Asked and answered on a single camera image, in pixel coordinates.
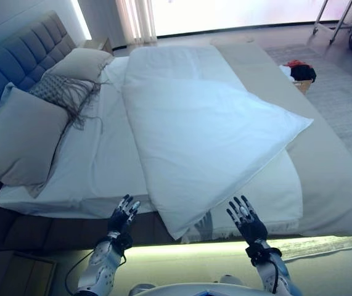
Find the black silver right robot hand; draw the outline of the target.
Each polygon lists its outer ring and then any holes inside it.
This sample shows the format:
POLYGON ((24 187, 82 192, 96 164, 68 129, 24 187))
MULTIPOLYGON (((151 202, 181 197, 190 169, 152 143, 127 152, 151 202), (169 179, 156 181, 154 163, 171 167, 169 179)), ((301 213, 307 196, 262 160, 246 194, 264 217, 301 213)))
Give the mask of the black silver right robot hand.
POLYGON ((229 206, 226 211, 248 244, 268 238, 266 226, 244 195, 240 198, 234 197, 233 201, 229 201, 229 206))

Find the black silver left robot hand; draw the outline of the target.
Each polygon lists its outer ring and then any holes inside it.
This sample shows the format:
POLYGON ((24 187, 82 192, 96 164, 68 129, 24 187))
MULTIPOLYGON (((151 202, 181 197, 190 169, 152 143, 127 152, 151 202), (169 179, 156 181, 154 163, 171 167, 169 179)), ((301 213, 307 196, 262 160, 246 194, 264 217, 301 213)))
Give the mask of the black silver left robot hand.
POLYGON ((140 201, 133 201, 134 197, 125 195, 116 209, 114 209, 111 217, 108 220, 108 236, 111 237, 124 250, 132 247, 133 240, 128 232, 128 229, 135 219, 140 201))

